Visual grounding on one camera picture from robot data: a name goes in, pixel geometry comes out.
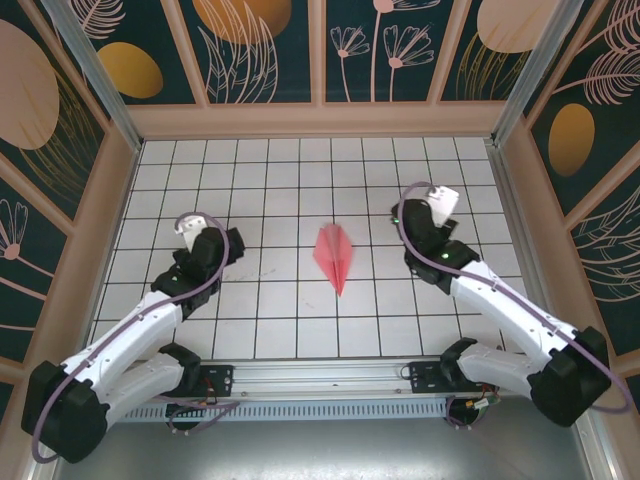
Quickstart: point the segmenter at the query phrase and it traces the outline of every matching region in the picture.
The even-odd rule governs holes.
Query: paper airplane
[[[327,276],[338,295],[342,295],[349,273],[353,247],[347,234],[339,225],[327,225],[320,229],[313,258]]]

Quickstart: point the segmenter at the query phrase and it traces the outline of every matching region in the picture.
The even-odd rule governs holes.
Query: white tile
[[[270,216],[297,216],[298,215],[298,190],[269,189],[265,198],[264,214]]]
[[[429,160],[456,160],[456,146],[450,137],[425,137],[424,146]]]
[[[394,160],[393,140],[391,138],[363,138],[365,160]]]
[[[377,319],[340,318],[338,332],[341,357],[377,357],[380,355]]]
[[[175,342],[188,348],[203,360],[210,360],[213,352],[215,320],[191,320],[176,328]]]
[[[233,186],[232,163],[210,163],[202,167],[200,188],[231,188]]]
[[[91,337],[89,337],[91,343],[100,340],[109,330],[118,324],[118,320],[101,320],[93,323],[93,331],[91,332]]]
[[[381,318],[379,324],[383,356],[400,357],[422,354],[416,317],[386,317]]]
[[[467,187],[473,213],[500,213],[502,202],[496,187]]]
[[[396,162],[365,162],[367,187],[394,187],[398,185]]]
[[[149,163],[171,163],[175,144],[176,142],[167,140],[144,142],[144,151],[142,152],[140,163],[143,165]]]
[[[331,163],[315,162],[300,164],[301,187],[330,187]]]
[[[264,188],[266,180],[266,163],[236,164],[233,188]]]
[[[335,187],[364,187],[363,163],[333,163],[333,185]]]
[[[167,190],[162,202],[162,218],[177,218],[196,208],[197,190]]]
[[[198,308],[189,317],[192,320],[204,319],[215,320],[218,317],[218,301],[220,299],[220,292],[216,293],[212,297],[209,297],[209,301]]]
[[[469,197],[467,196],[467,189],[465,187],[451,187],[451,190],[458,192],[458,203],[454,209],[455,213],[471,213],[471,207],[469,205]]]
[[[371,217],[369,221],[374,245],[402,245],[398,229],[391,221],[391,215]]]
[[[338,325],[334,318],[298,320],[298,357],[333,358],[338,355]]]
[[[477,213],[474,216],[480,243],[511,243],[507,219],[501,213]]]
[[[167,186],[169,169],[169,165],[141,165],[138,169],[133,189],[164,190]]]
[[[298,279],[299,280],[327,280],[327,276],[313,258],[313,247],[298,249]]]
[[[267,169],[267,188],[297,187],[297,163],[271,163]]]
[[[166,272],[173,265],[173,257],[171,250],[153,250],[151,253],[151,261],[149,262],[149,270],[145,281],[153,282],[158,275]]]
[[[109,283],[143,283],[151,250],[117,250],[109,273]]]
[[[400,201],[400,189],[398,187],[374,187],[367,189],[370,215],[388,215],[391,218],[391,209]]]
[[[258,298],[259,318],[295,318],[296,282],[262,282]]]
[[[505,277],[502,280],[504,280],[504,283],[513,288],[520,295],[527,298],[527,288],[524,285],[522,277]]]
[[[270,162],[297,162],[300,140],[297,138],[272,138],[269,140]]]
[[[238,140],[236,162],[266,162],[268,145],[265,139]]]
[[[295,358],[296,320],[258,320],[256,358]]]
[[[260,249],[246,248],[244,256],[224,269],[223,282],[257,282],[260,272]]]
[[[455,315],[420,317],[420,337],[425,355],[440,355],[460,340]]]
[[[263,248],[260,280],[292,280],[298,278],[296,248]]]
[[[205,163],[233,163],[236,161],[237,140],[209,140]]]
[[[482,254],[485,262],[497,275],[520,276],[520,266],[513,245],[482,245]]]
[[[262,244],[262,218],[231,218],[229,228],[236,227],[242,235],[244,246],[260,247]]]
[[[396,160],[426,160],[421,138],[394,138]]]
[[[225,219],[229,215],[230,201],[231,190],[200,190],[196,210],[208,213],[218,220]]]
[[[174,219],[163,218],[158,224],[153,248],[184,248],[184,240],[174,230]]]
[[[336,291],[326,282],[298,284],[298,317],[335,317]]]
[[[378,315],[415,315],[411,280],[376,280]]]
[[[460,160],[485,160],[487,147],[484,146],[484,139],[478,137],[456,137],[456,147]]]
[[[167,188],[172,190],[196,190],[200,185],[202,165],[171,165]]]
[[[300,161],[328,162],[331,160],[331,141],[328,138],[303,138],[300,141]]]
[[[331,139],[331,159],[334,162],[362,160],[362,139],[360,138]]]
[[[453,298],[435,285],[429,285],[422,280],[414,279],[413,288],[420,315],[448,315],[455,314],[456,307]]]
[[[332,215],[333,196],[330,188],[301,188],[300,215]]]
[[[351,268],[347,275],[349,280],[373,278],[373,262],[371,247],[353,247]]]
[[[431,181],[429,165],[425,161],[398,162],[396,163],[396,167],[398,169],[398,178],[400,180],[401,187],[408,187],[416,182]]]
[[[213,358],[223,360],[253,358],[255,320],[218,320]]]
[[[298,244],[296,217],[267,217],[262,228],[263,247],[295,247]]]
[[[100,307],[100,320],[120,320],[128,315],[142,298],[142,283],[107,285]]]
[[[352,245],[371,245],[369,217],[336,215],[336,225],[344,229]]]
[[[463,243],[478,243],[478,235],[476,234],[476,226],[473,223],[473,216],[468,213],[454,213],[451,219],[458,222],[455,230],[451,234],[454,240],[460,240]]]
[[[462,173],[464,173],[464,183],[467,185],[495,185],[491,164],[488,161],[466,161],[460,162]]]
[[[373,247],[373,268],[376,278],[411,278],[404,263],[404,247]]]
[[[178,140],[173,163],[202,163],[206,146],[206,140]]]
[[[231,195],[232,217],[261,217],[264,210],[264,190],[234,190]]]
[[[435,185],[464,185],[460,162],[457,160],[429,162],[429,170]]]
[[[338,297],[338,315],[357,317],[376,315],[373,280],[347,280],[342,296]]]
[[[163,198],[163,191],[132,192],[126,218],[159,217]]]
[[[333,223],[333,218],[325,217],[300,217],[299,218],[299,242],[301,247],[313,247],[318,241],[320,229]]]
[[[218,318],[256,318],[257,283],[225,283]]]
[[[500,329],[483,315],[458,315],[463,337],[474,338],[489,348],[503,348]]]
[[[336,188],[333,190],[336,215],[366,215],[367,196],[364,188]]]
[[[157,224],[157,220],[125,220],[118,248],[151,248]]]

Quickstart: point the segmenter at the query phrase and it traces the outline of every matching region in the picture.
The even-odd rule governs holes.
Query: purple cable
[[[400,197],[400,203],[398,204],[398,226],[399,226],[398,230],[400,231],[400,237],[402,238],[402,242],[404,243],[405,247],[407,247],[407,249],[413,254],[414,257],[416,257],[421,262],[429,265],[430,267],[435,268],[437,270],[440,270],[441,272],[444,272],[444,273],[449,273],[451,275],[457,275],[457,276],[467,277],[467,278],[471,278],[473,280],[476,280],[476,281],[478,281],[480,283],[483,283],[484,285],[487,285],[487,286],[499,291],[500,293],[505,295],[507,298],[509,298],[510,300],[512,300],[515,303],[517,303],[520,307],[522,307],[529,314],[531,314],[536,320],[538,320],[540,323],[542,323],[542,325],[547,327],[549,330],[554,332],[555,335],[557,335],[562,340],[564,340],[569,345],[571,345],[574,349],[576,349],[582,356],[584,356],[593,365],[595,365],[595,367],[598,370],[600,370],[602,373],[604,373],[622,391],[622,394],[623,394],[624,399],[625,399],[624,406],[611,408],[611,407],[598,407],[598,406],[594,405],[591,408],[593,408],[594,410],[600,411],[600,412],[613,413],[613,414],[618,414],[618,415],[627,413],[630,410],[631,405],[633,405],[633,399],[631,397],[631,393],[629,392],[629,389],[624,385],[624,383],[622,383],[622,380],[620,380],[600,360],[598,360],[591,353],[589,353],[584,347],[582,347],[582,345],[577,343],[575,340],[573,340],[571,337],[566,335],[561,330],[556,330],[556,328],[553,326],[553,324],[551,322],[547,321],[547,319],[544,318],[543,315],[540,315],[533,308],[531,308],[531,306],[527,302],[524,302],[523,300],[518,298],[516,295],[514,295],[509,290],[504,288],[502,285],[500,285],[500,284],[494,285],[494,282],[492,280],[488,279],[488,278],[482,277],[480,275],[476,275],[475,273],[463,272],[462,270],[457,270],[455,268],[450,268],[450,267],[447,267],[445,265],[440,265],[439,263],[436,263],[436,262],[434,262],[432,260],[429,260],[428,258],[424,257],[423,255],[420,254],[420,252],[418,252],[418,250],[416,250],[416,248],[411,244],[411,241],[409,240],[409,237],[407,236],[407,232],[404,229],[404,219],[403,219],[403,215],[402,215],[402,213],[404,211],[404,202],[406,201],[407,196],[409,195],[409,193],[411,193],[412,190],[414,190],[416,188],[420,188],[420,187],[432,188],[433,186],[434,186],[433,184],[428,183],[428,182],[416,182],[416,183],[410,185],[409,187],[407,187],[407,189],[402,193],[402,196]]]
[[[207,280],[205,283],[200,285],[198,288],[195,288],[195,289],[191,290],[190,292],[183,293],[182,295],[177,295],[177,296],[172,297],[172,298],[167,298],[167,299],[162,300],[162,301],[160,301],[158,303],[155,303],[153,305],[149,305],[148,307],[142,309],[142,311],[140,311],[140,313],[138,313],[136,316],[131,317],[131,319],[129,319],[127,322],[123,323],[115,332],[113,332],[111,335],[109,335],[100,345],[98,345],[98,347],[96,347],[96,349],[93,352],[91,352],[87,356],[87,358],[84,359],[76,367],[76,369],[73,370],[67,376],[67,378],[65,378],[62,381],[62,383],[60,383],[60,385],[58,385],[58,388],[56,388],[54,390],[54,392],[51,394],[51,396],[47,400],[47,403],[45,403],[44,408],[42,409],[42,412],[40,413],[40,416],[38,417],[38,421],[36,422],[36,427],[33,430],[33,439],[31,441],[31,453],[33,454],[33,458],[35,459],[36,462],[38,462],[38,463],[51,463],[51,462],[53,462],[54,460],[56,460],[58,458],[58,455],[52,455],[51,457],[46,457],[46,458],[43,457],[42,455],[40,455],[40,450],[38,448],[38,444],[40,442],[40,436],[42,435],[42,428],[44,427],[44,422],[47,419],[47,416],[49,415],[49,412],[51,411],[51,408],[53,407],[54,403],[58,400],[58,398],[60,397],[60,395],[62,394],[64,389],[67,388],[67,386],[73,381],[73,379],[76,378],[78,376],[78,374],[80,374],[80,372],[82,372],[85,368],[89,367],[91,365],[91,362],[98,355],[100,355],[100,353],[105,348],[107,348],[127,328],[129,328],[131,325],[133,325],[139,319],[140,320],[143,319],[145,317],[145,315],[148,315],[149,313],[151,313],[155,309],[163,307],[164,305],[168,305],[169,303],[180,302],[182,300],[186,300],[187,298],[193,297],[194,295],[197,295],[200,292],[203,292],[207,288],[210,288],[211,285],[213,285],[214,282],[216,280],[218,280],[218,278],[220,278],[220,276],[222,275],[222,270],[224,269],[225,265],[227,264],[227,261],[229,260],[229,249],[230,249],[230,247],[229,247],[229,237],[227,236],[227,232],[225,231],[224,227],[222,226],[222,224],[218,220],[216,220],[212,216],[210,216],[210,215],[208,215],[206,213],[202,213],[202,212],[183,213],[182,215],[180,215],[176,219],[175,224],[174,224],[174,228],[177,230],[180,221],[183,220],[184,218],[190,217],[190,216],[204,217],[206,220],[208,220],[209,222],[213,223],[220,230],[220,233],[222,235],[222,243],[224,244],[224,250],[222,252],[222,262],[220,263],[220,267],[218,268],[216,273],[214,273],[213,276],[209,280]]]

